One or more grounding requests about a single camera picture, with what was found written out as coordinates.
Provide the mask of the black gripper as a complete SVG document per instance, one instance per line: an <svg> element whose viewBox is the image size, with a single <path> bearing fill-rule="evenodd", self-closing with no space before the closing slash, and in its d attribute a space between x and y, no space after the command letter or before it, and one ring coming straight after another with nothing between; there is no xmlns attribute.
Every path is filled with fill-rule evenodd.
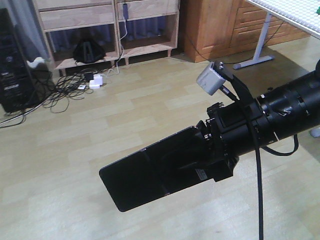
<svg viewBox="0 0 320 240"><path fill-rule="evenodd" d="M257 144L264 147L276 141L276 135L257 101L244 107L252 123ZM218 182L233 176L239 156L255 150L245 115L236 102L224 106L218 102L207 108L209 119L202 131L211 151L209 160L183 159L176 163L178 173L202 169Z"/></svg>

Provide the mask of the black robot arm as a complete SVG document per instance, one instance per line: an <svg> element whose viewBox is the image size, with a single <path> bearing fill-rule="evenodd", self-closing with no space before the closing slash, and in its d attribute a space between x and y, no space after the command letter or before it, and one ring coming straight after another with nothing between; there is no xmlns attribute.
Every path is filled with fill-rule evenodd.
<svg viewBox="0 0 320 240"><path fill-rule="evenodd" d="M241 155L260 149L276 155L271 143L320 123L319 69L258 97L219 61L209 63L196 82L209 95L223 92L232 103L208 107L208 119L196 125L196 145L179 170L204 171L220 181L233 175Z"/></svg>

